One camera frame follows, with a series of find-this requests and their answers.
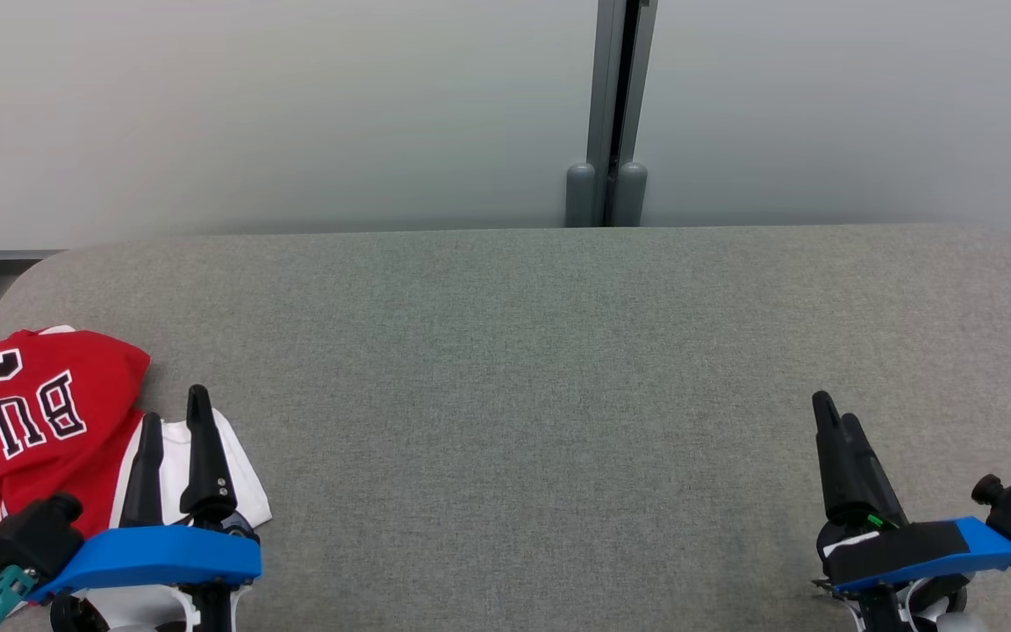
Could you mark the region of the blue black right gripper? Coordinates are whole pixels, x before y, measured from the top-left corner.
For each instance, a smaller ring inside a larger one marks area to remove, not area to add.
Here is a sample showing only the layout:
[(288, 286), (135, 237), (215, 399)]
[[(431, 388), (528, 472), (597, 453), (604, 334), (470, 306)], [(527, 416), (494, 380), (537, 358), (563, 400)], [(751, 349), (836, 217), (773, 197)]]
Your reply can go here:
[(814, 585), (850, 609), (856, 632), (919, 632), (915, 597), (935, 591), (933, 607), (960, 593), (975, 573), (1011, 569), (1011, 541), (974, 516), (909, 524), (859, 418), (839, 413), (825, 391), (812, 395), (812, 408), (827, 520), (853, 520), (860, 500), (895, 528), (847, 537), (820, 552), (825, 577)]

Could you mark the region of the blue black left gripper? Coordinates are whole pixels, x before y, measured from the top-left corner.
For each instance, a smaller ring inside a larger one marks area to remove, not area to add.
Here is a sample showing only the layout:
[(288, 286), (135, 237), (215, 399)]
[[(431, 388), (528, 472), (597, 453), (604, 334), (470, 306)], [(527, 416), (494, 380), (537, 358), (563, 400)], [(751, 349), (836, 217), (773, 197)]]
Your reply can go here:
[(189, 479), (179, 508), (192, 527), (163, 524), (163, 420), (144, 413), (116, 529), (89, 539), (60, 576), (31, 593), (54, 632), (235, 632), (240, 597), (263, 575), (260, 543), (222, 528), (238, 506), (212, 397), (189, 388)]

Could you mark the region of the red Bulls jersey white sleeves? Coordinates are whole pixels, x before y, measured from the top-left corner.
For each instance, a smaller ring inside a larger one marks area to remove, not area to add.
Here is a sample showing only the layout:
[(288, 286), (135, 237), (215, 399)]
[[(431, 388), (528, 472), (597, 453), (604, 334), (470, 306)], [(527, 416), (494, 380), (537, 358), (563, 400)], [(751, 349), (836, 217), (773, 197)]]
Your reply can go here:
[(0, 521), (72, 492), (84, 499), (85, 528), (111, 524), (149, 364), (144, 349), (88, 329), (20, 329), (0, 341)]

